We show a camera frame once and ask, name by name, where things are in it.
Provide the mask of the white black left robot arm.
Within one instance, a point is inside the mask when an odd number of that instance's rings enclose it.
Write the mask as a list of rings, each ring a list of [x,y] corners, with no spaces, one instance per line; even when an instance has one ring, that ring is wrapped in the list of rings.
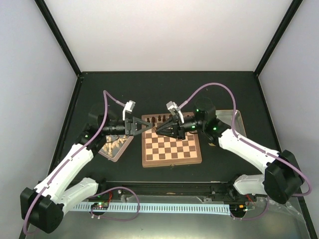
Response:
[[[103,198],[107,186],[85,177],[75,186],[70,183],[106,143],[108,135],[136,136],[152,128],[151,122],[136,118],[108,119],[107,111],[92,108],[88,122],[60,164],[33,189],[25,188],[20,194],[21,217],[25,224],[51,233],[64,216],[81,201]]]

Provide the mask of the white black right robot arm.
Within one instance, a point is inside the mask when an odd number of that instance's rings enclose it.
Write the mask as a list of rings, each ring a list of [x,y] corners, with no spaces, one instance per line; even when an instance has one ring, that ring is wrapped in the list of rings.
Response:
[[[166,107],[171,115],[156,127],[157,135],[184,140],[188,132],[200,132],[209,143],[236,154],[260,171],[259,175],[237,177],[226,189],[229,199],[237,201],[246,194],[259,194],[285,204],[304,183],[296,167],[289,163],[294,158],[291,152],[268,149],[241,135],[217,117],[210,99],[198,100],[192,116],[184,116],[172,101]]]

